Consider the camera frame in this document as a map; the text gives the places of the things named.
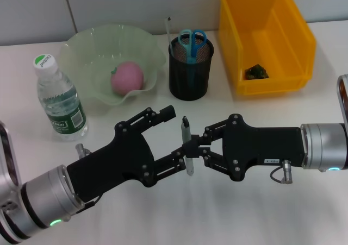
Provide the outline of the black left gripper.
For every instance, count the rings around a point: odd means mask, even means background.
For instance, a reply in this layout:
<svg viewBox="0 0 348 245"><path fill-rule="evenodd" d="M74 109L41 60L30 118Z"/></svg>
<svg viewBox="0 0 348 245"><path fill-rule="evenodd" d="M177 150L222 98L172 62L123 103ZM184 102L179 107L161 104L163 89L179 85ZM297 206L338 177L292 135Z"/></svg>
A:
<svg viewBox="0 0 348 245"><path fill-rule="evenodd" d="M68 165L73 188L83 201L90 201L127 180L142 181L145 165L152 168L153 154L141 133L176 117L169 105L158 113L148 107L115 126L115 136L103 148Z"/></svg>

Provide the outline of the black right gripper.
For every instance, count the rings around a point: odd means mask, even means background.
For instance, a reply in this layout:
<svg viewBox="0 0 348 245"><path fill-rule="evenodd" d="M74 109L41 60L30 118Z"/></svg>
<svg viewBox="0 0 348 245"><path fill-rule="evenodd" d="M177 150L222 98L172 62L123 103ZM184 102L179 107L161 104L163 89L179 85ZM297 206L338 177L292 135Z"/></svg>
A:
<svg viewBox="0 0 348 245"><path fill-rule="evenodd" d="M143 173L143 185L152 187L158 181L186 170L193 176L193 158L203 157L204 165L233 181L243 181L252 166L280 166L288 160L300 167L305 155L302 135L298 127L249 126L242 115L232 114L227 120L206 126L202 136L192 135L195 142L187 142L171 154L150 162ZM223 156L208 147L222 140Z"/></svg>

